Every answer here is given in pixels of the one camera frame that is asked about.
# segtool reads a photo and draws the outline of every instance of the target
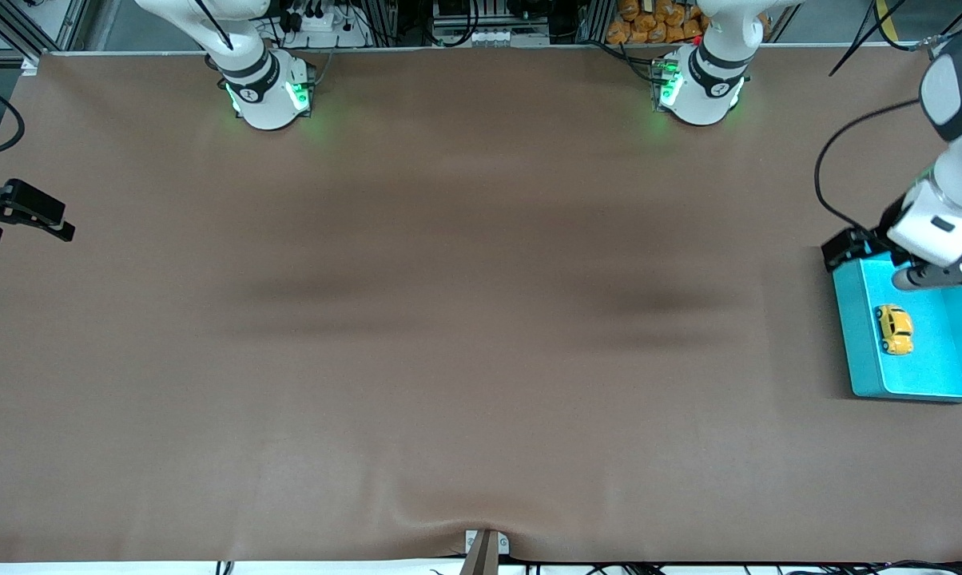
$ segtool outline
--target blue bin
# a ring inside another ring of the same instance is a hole
[[[901,291],[889,256],[854,260],[833,272],[850,382],[861,397],[962,402],[962,287]],[[882,350],[875,309],[895,304],[911,314],[915,350]]]

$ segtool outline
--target tabletop surface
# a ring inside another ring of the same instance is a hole
[[[339,54],[270,133],[199,57],[43,58],[0,182],[78,232],[0,244],[0,561],[962,560],[962,405],[850,394],[811,187],[926,59],[840,52],[700,129],[597,50]],[[829,199],[941,149],[871,121]]]

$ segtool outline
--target toy car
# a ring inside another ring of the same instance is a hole
[[[915,349],[911,341],[915,324],[901,306],[886,304],[875,309],[882,331],[882,349],[890,355],[906,355]]]

